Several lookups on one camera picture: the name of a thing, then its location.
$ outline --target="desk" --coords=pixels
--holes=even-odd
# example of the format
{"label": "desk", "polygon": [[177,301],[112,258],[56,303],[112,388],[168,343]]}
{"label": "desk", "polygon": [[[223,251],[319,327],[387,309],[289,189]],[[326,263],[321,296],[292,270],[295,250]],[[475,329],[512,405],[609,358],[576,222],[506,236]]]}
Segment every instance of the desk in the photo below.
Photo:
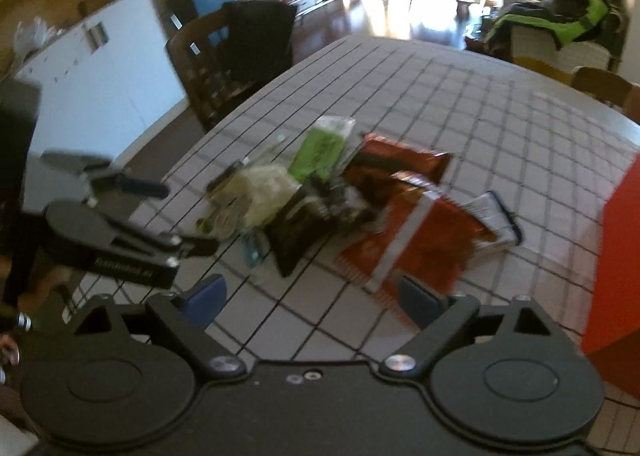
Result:
{"label": "desk", "polygon": [[[568,86],[486,56],[369,36],[339,40],[221,121],[168,175],[170,198],[142,204],[132,219],[155,231],[189,231],[208,208],[207,182],[283,133],[289,138],[280,160],[289,162],[305,130],[325,113],[352,115],[358,131],[450,151],[455,159],[443,188],[457,200],[497,191],[526,240],[464,272],[457,289],[496,305],[533,295],[580,342],[600,210],[638,150],[640,126]],[[249,363],[255,357],[379,362],[414,332],[336,268],[335,255],[351,240],[323,239],[282,278],[271,255],[251,270],[235,239],[216,258],[184,262],[175,284],[186,290],[205,274],[223,274],[229,301],[208,331]],[[95,277],[81,288],[124,303],[148,293]],[[628,419],[640,418],[640,402],[612,386],[607,396],[590,441],[634,454],[640,421]]]}

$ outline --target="green package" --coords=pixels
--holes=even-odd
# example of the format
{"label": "green package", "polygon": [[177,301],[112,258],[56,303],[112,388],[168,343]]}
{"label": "green package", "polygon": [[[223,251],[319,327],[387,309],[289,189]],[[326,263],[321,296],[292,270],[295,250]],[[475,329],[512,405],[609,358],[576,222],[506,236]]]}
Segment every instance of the green package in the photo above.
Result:
{"label": "green package", "polygon": [[312,128],[296,153],[289,168],[289,175],[303,183],[312,173],[322,179],[331,175],[340,162],[347,141],[339,133]]}

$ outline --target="orange chip bag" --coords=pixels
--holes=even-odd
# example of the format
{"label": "orange chip bag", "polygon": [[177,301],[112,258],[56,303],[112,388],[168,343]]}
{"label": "orange chip bag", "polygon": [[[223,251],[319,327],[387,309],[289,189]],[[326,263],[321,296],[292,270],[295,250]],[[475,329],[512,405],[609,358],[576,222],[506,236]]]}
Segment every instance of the orange chip bag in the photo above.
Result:
{"label": "orange chip bag", "polygon": [[453,288],[474,239],[495,234],[435,185],[415,173],[396,173],[385,230],[369,234],[337,256],[338,266],[404,319],[393,273],[413,276],[439,293]]}
{"label": "orange chip bag", "polygon": [[449,162],[448,153],[417,149],[376,133],[367,133],[342,178],[356,187],[369,203],[383,207],[396,185],[392,179],[394,173],[412,171],[439,183]]}

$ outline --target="clear plastic bag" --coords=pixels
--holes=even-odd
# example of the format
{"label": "clear plastic bag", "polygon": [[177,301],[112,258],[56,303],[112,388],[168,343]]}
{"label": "clear plastic bag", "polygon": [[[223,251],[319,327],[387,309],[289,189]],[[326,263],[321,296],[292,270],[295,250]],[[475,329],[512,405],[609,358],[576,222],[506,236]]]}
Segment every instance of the clear plastic bag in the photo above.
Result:
{"label": "clear plastic bag", "polygon": [[223,191],[249,200],[241,227],[252,229],[270,220],[299,188],[300,184],[287,173],[286,167],[270,163],[242,169]]}
{"label": "clear plastic bag", "polygon": [[36,16],[30,25],[18,23],[14,33],[14,54],[22,63],[33,50],[39,50],[56,35],[54,27],[47,27],[47,22]]}

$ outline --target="green jacket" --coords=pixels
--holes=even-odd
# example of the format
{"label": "green jacket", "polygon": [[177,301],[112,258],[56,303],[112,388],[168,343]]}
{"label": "green jacket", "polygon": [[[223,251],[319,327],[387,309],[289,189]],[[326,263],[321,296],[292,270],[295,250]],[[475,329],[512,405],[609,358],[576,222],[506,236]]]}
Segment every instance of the green jacket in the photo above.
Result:
{"label": "green jacket", "polygon": [[562,48],[567,43],[571,43],[585,32],[593,29],[593,27],[609,14],[609,10],[609,5],[604,0],[589,0],[587,13],[581,18],[567,23],[553,22],[542,16],[505,14],[495,22],[494,27],[487,35],[487,41],[491,42],[491,40],[501,34],[501,31],[515,24],[550,31],[556,38],[558,48]]}

